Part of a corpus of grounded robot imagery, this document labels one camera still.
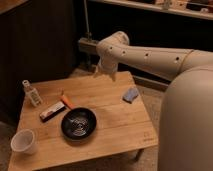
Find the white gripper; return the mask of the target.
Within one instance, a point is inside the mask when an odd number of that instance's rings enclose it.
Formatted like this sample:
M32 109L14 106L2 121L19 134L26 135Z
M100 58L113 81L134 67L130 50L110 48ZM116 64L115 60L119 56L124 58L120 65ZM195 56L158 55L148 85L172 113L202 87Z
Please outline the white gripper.
M104 74L109 74L112 81L116 81L116 73L118 69L118 63L111 58L101 58L98 62L98 66L96 66L94 71L94 77L100 75L100 72Z

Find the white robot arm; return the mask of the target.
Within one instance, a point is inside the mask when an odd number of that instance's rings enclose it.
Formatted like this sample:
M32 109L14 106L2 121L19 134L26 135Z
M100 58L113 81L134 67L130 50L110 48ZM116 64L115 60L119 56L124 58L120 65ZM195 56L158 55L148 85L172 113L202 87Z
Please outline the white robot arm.
M213 52L131 46L117 31L96 45L98 68L120 63L170 81L161 105L158 171L213 171Z

